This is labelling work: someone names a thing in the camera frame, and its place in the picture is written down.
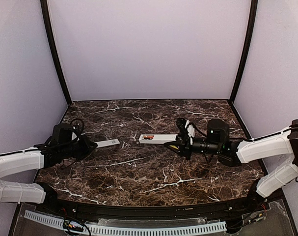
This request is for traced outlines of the white battery cover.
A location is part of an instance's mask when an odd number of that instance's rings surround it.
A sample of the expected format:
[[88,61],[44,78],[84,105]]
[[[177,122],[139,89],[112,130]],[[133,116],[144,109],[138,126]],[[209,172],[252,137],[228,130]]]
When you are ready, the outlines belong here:
[[95,143],[97,144],[97,148],[110,147],[110,146],[114,146],[114,145],[119,145],[120,144],[120,142],[119,142],[118,139],[97,141]]

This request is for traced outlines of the white remote control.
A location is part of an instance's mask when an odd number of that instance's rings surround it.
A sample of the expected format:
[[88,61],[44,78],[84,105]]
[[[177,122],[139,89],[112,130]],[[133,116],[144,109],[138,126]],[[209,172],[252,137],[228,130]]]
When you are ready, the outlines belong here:
[[166,142],[176,141],[178,139],[177,134],[152,134],[154,135],[154,139],[152,140],[143,140],[142,136],[144,134],[141,134],[139,137],[139,143],[140,144],[158,144],[163,145]]

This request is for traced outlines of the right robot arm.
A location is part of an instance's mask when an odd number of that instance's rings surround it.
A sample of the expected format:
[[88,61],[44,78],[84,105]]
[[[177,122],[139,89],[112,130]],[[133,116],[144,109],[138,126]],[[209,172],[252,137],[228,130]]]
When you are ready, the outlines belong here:
[[165,147],[181,157],[190,159],[192,153],[203,156],[217,155],[225,166],[235,167],[254,160],[285,155],[289,157],[268,175],[256,180],[248,196],[265,199],[275,190],[298,178],[298,119],[291,125],[256,139],[231,138],[229,125],[220,119],[207,123],[207,133],[203,138],[195,137],[198,130],[194,123],[178,118],[180,133]]

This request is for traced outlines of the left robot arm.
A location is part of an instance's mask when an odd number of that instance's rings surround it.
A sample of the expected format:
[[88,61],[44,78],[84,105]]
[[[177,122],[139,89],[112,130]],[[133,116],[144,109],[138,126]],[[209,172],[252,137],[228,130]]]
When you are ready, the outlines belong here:
[[63,159],[77,161],[88,157],[97,148],[97,143],[82,133],[79,125],[61,123],[53,128],[45,143],[30,148],[0,154],[0,203],[36,203],[53,205],[57,192],[48,184],[18,183],[2,178],[29,171],[50,168]]

